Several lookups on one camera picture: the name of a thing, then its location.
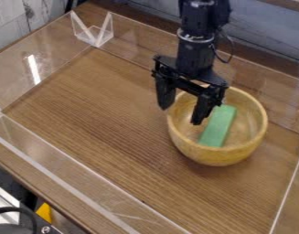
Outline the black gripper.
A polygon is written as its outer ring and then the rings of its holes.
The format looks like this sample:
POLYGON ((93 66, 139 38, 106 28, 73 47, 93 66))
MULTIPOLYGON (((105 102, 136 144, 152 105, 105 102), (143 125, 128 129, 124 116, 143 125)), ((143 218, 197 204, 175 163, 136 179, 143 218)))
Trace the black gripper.
POLYGON ((177 56, 155 55, 151 76, 159 107, 165 110, 175 101, 176 90, 193 95, 196 103, 192 110, 191 124, 199 125, 209 115, 212 108, 220 105, 228 89, 227 81, 215 73, 213 59, 216 49, 212 44, 177 45, 177 56))

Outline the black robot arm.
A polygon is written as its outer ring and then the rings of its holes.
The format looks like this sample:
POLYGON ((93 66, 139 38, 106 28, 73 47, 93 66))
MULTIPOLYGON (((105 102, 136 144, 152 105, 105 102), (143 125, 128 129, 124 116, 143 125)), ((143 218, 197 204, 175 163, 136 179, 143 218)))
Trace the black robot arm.
POLYGON ((229 21, 229 0, 177 0, 180 27, 177 54, 156 55, 151 76, 155 79, 156 99, 163 110, 175 102, 176 89, 196 97, 191 124, 199 125, 221 105, 228 83, 213 71, 217 56, 217 35, 229 21))

